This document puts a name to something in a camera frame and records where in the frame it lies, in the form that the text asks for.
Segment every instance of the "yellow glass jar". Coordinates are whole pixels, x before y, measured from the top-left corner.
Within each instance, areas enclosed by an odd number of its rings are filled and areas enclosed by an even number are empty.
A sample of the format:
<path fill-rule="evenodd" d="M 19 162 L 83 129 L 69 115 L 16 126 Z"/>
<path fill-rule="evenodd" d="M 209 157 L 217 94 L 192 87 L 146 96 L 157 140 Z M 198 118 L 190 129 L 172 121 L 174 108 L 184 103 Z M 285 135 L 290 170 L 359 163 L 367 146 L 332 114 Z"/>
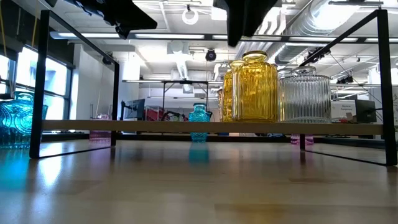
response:
<path fill-rule="evenodd" d="M 232 98 L 233 98 L 233 74 L 236 73 L 237 68 L 242 65 L 244 61 L 242 60 L 234 60 L 229 62 L 230 70 L 228 70 L 224 76 L 224 86 L 223 86 L 223 122 L 231 122 L 232 121 Z"/>
<path fill-rule="evenodd" d="M 267 54 L 251 51 L 233 77 L 233 119 L 244 122 L 277 121 L 277 69 L 265 63 Z"/>
<path fill-rule="evenodd" d="M 220 116 L 220 121 L 223 121 L 223 89 L 217 91 L 218 98 L 218 116 Z"/>

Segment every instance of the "wooden table surface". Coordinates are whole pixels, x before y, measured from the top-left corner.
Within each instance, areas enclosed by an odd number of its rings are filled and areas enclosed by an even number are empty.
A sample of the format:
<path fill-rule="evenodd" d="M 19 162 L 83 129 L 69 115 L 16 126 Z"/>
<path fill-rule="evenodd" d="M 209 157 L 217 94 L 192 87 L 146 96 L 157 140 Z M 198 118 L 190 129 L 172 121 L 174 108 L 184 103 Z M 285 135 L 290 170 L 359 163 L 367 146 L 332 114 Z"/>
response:
<path fill-rule="evenodd" d="M 397 223 L 397 184 L 397 167 L 284 143 L 118 141 L 116 149 L 41 160 L 0 150 L 0 223 Z"/>

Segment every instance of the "window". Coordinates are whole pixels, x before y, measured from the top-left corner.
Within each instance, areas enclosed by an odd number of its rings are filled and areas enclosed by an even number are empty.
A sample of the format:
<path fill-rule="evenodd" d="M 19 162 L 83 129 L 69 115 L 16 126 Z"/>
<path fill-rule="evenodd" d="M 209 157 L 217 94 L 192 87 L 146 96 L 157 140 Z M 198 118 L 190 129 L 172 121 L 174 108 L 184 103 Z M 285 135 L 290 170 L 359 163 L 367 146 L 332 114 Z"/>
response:
<path fill-rule="evenodd" d="M 19 53 L 16 91 L 34 91 L 37 57 L 37 52 L 28 48 L 23 48 L 22 52 Z M 49 107 L 45 119 L 68 119 L 68 114 L 64 114 L 64 112 L 68 111 L 69 107 L 70 93 L 67 93 L 67 83 L 70 80 L 71 70 L 49 58 L 46 59 L 45 66 L 43 103 Z"/>
<path fill-rule="evenodd" d="M 0 55 L 0 77 L 2 80 L 8 79 L 8 63 L 9 59 Z"/>
<path fill-rule="evenodd" d="M 38 54 L 33 50 L 24 48 L 18 56 L 17 83 L 35 87 L 36 64 Z M 49 58 L 45 61 L 44 89 L 59 95 L 65 95 L 67 86 L 68 69 Z"/>
<path fill-rule="evenodd" d="M 7 88 L 6 84 L 1 83 L 0 84 L 0 93 L 6 93 L 6 88 Z"/>
<path fill-rule="evenodd" d="M 16 91 L 24 91 L 30 93 L 33 92 L 31 90 L 23 88 L 16 88 Z M 63 119 L 64 102 L 65 100 L 59 96 L 50 96 L 45 94 L 43 104 L 49 107 L 45 119 Z"/>
<path fill-rule="evenodd" d="M 14 77 L 15 61 L 0 55 L 0 93 L 9 93 L 7 80 Z"/>

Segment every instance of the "clear ribbed glass jar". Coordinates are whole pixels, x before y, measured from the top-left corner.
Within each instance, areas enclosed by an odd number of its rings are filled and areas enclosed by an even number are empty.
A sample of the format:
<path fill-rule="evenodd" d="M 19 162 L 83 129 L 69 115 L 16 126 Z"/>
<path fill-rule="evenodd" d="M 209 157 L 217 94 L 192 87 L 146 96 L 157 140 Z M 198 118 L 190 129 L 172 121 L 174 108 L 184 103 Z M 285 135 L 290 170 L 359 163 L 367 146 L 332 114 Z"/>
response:
<path fill-rule="evenodd" d="M 274 123 L 277 121 L 277 70 L 265 63 L 267 54 L 251 51 L 233 76 L 233 120 Z"/>
<path fill-rule="evenodd" d="M 223 94 L 223 122 L 232 121 L 232 97 L 233 97 L 233 74 L 237 72 L 237 68 L 244 63 L 242 60 L 234 60 L 229 62 L 231 67 L 224 76 L 224 94 Z"/>
<path fill-rule="evenodd" d="M 279 121 L 329 123 L 330 78 L 316 75 L 315 67 L 304 66 L 279 78 Z"/>

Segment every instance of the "ceiling light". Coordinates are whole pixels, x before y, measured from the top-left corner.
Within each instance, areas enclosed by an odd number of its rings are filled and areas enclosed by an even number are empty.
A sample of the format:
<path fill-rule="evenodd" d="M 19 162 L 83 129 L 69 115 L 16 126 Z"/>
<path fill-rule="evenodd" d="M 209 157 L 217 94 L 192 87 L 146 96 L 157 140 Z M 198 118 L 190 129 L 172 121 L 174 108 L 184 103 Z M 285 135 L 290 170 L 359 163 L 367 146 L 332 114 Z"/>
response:
<path fill-rule="evenodd" d="M 148 99 L 163 99 L 161 96 L 148 96 Z M 174 99 L 174 97 L 165 96 L 165 99 Z"/>
<path fill-rule="evenodd" d="M 264 40 L 264 41 L 278 41 L 281 37 L 273 37 L 273 36 L 266 36 L 266 35 L 254 35 L 252 37 L 242 37 L 242 41 L 245 40 Z"/>
<path fill-rule="evenodd" d="M 296 47 L 324 47 L 327 44 L 311 44 L 311 43 L 286 43 L 286 46 L 296 46 Z"/>
<path fill-rule="evenodd" d="M 122 82 L 129 82 L 129 83 L 161 83 L 162 80 L 123 80 Z"/>
<path fill-rule="evenodd" d="M 336 6 L 380 6 L 383 5 L 382 1 L 330 1 L 329 5 Z"/>
<path fill-rule="evenodd" d="M 132 1 L 134 4 L 158 4 L 159 2 L 163 3 L 163 4 L 169 4 L 169 5 L 182 5 L 182 4 L 191 4 L 191 5 L 197 5 L 200 6 L 202 5 L 201 1 L 181 1 L 181 0 L 177 0 L 177 1 L 168 1 L 168 0 L 163 0 L 163 1 L 155 1 L 155 0 L 133 0 Z"/>
<path fill-rule="evenodd" d="M 398 38 L 390 38 L 389 39 L 390 40 L 390 42 L 392 42 L 392 43 L 397 43 L 398 42 Z M 366 40 L 365 40 L 365 42 L 378 42 L 379 41 L 379 39 L 378 38 L 367 38 Z"/>
<path fill-rule="evenodd" d="M 314 42 L 332 42 L 336 37 L 291 37 L 291 41 L 314 41 Z M 356 42 L 358 38 L 347 37 L 342 42 Z"/>
<path fill-rule="evenodd" d="M 226 11 L 224 9 L 212 7 L 211 8 L 211 19 L 219 20 L 219 21 L 226 21 L 226 19 L 227 19 Z"/>
<path fill-rule="evenodd" d="M 135 34 L 139 39 L 204 39 L 203 34 Z"/>
<path fill-rule="evenodd" d="M 58 33 L 60 37 L 76 38 L 75 34 L 72 33 Z M 120 38 L 119 34 L 114 33 L 82 33 L 83 37 L 86 38 Z"/>
<path fill-rule="evenodd" d="M 213 35 L 213 39 L 215 40 L 226 40 L 228 39 L 227 35 Z"/>
<path fill-rule="evenodd" d="M 223 82 L 208 82 L 209 84 L 223 84 Z"/>

